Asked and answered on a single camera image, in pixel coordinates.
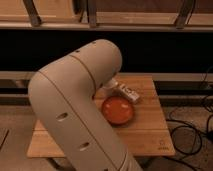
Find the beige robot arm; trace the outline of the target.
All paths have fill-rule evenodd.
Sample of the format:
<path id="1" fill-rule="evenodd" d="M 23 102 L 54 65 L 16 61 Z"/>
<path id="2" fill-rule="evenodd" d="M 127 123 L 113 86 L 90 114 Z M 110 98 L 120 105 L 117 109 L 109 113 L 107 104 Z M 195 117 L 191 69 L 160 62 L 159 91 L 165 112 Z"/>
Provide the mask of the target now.
<path id="1" fill-rule="evenodd" d="M 112 42 L 95 40 L 37 71 L 29 100 L 76 171 L 143 171 L 93 97 L 122 66 Z"/>

